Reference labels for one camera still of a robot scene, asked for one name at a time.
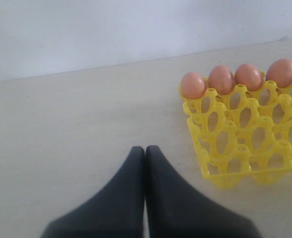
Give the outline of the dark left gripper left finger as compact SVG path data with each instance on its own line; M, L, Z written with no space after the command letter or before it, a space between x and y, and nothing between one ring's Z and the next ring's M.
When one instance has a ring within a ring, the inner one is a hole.
M84 204L52 221L44 238L142 238L145 152L132 147L111 180Z

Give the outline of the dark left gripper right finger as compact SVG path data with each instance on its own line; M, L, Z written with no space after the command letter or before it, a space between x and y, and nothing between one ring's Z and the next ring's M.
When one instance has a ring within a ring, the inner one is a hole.
M238 216L188 184L155 145L146 148L145 196L152 238L238 236Z

